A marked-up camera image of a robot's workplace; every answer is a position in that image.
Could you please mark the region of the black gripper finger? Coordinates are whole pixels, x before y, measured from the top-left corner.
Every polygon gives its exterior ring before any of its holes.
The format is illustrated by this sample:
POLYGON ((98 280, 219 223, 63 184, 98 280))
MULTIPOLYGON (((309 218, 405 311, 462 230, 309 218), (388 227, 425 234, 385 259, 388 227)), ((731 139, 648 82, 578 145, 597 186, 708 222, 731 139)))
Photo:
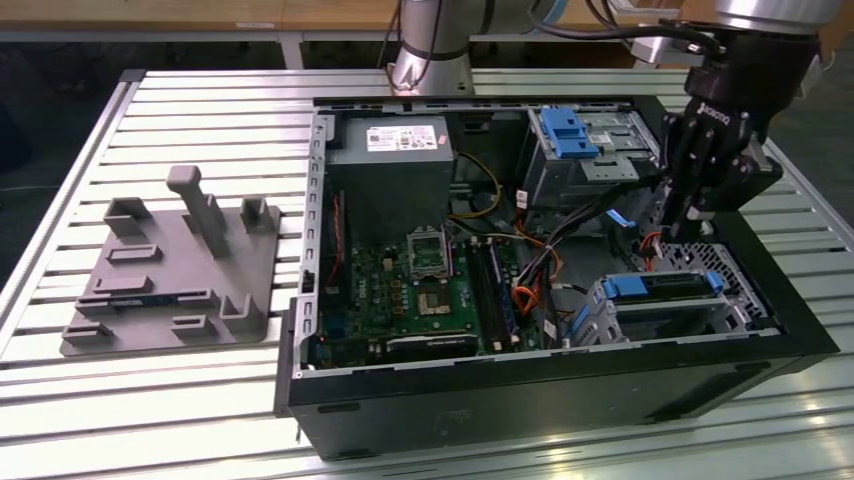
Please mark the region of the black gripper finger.
POLYGON ((717 213, 736 212, 783 178, 783 166, 767 156, 761 144, 728 149, 698 146, 690 159, 690 232, 701 233, 704 222, 717 213))
POLYGON ((696 241, 702 222, 716 215, 714 157, 721 128, 705 114, 673 114, 666 121, 661 231, 666 241, 696 241))

